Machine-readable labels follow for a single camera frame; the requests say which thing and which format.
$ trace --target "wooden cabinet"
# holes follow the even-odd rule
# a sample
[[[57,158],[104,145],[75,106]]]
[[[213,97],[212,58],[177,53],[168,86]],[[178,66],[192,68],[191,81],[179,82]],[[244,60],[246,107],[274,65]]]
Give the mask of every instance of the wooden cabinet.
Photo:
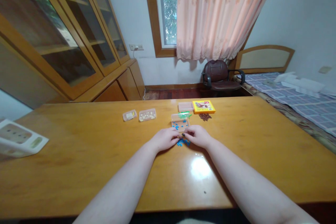
[[[69,101],[0,37],[0,89],[36,109]]]
[[[94,102],[119,102],[126,101],[123,91],[117,81],[113,82]]]
[[[129,68],[127,68],[127,70],[122,75],[120,75],[117,81],[123,93],[126,95],[127,100],[140,100],[140,95],[136,87],[137,85],[135,84]]]
[[[57,0],[0,0],[0,32],[70,99],[103,78]]]
[[[121,64],[129,60],[127,48],[123,36],[120,32],[118,22],[115,18],[114,10],[110,0],[93,0],[94,5],[101,17],[105,29],[108,31],[109,39],[114,45],[114,48],[119,57]]]
[[[55,91],[52,96],[61,94],[63,102],[77,99],[101,81],[109,82],[105,79],[130,60],[110,0],[0,0],[0,4],[0,39],[47,83],[48,92]],[[131,93],[128,97],[135,99]],[[48,99],[33,101],[33,107]]]
[[[145,93],[145,84],[144,80],[142,79],[138,62],[135,61],[132,65],[129,66],[129,69],[131,70],[133,79],[138,88],[139,95],[143,97]]]
[[[93,0],[59,0],[59,2],[104,76],[120,66],[120,58],[115,53],[116,48],[110,41]]]

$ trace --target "wooden headboard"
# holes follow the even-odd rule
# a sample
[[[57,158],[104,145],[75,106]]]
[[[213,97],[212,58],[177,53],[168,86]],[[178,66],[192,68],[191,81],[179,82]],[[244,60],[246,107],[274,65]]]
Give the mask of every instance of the wooden headboard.
[[[285,72],[295,50],[281,45],[260,45],[240,51],[236,56],[235,69],[246,74]]]

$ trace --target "curtain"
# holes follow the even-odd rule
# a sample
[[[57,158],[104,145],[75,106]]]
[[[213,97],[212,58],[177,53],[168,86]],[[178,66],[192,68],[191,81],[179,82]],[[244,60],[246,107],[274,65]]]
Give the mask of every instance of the curtain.
[[[266,0],[177,0],[177,57],[233,59]]]

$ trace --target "clear plastic container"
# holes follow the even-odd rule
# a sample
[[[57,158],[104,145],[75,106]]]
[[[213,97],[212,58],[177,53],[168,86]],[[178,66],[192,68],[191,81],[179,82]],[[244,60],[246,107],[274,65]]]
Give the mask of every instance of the clear plastic container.
[[[151,108],[148,110],[142,110],[139,112],[139,121],[148,121],[156,118],[156,110],[155,108]]]
[[[137,117],[137,112],[135,110],[128,111],[122,115],[124,121],[132,120]]]
[[[36,154],[49,141],[20,124],[4,119],[0,122],[0,153],[12,157]]]
[[[192,112],[194,111],[194,106],[192,102],[184,102],[184,103],[178,103],[178,111],[179,112],[185,112],[189,111]]]
[[[184,132],[185,128],[189,127],[189,116],[191,113],[179,113],[171,115],[171,126],[177,129],[178,132]]]

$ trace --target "tree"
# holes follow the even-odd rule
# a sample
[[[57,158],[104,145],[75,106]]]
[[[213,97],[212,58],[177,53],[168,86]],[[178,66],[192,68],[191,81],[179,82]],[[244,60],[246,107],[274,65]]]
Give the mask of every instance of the tree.
[[[163,0],[166,43],[176,44],[176,6],[177,0]]]

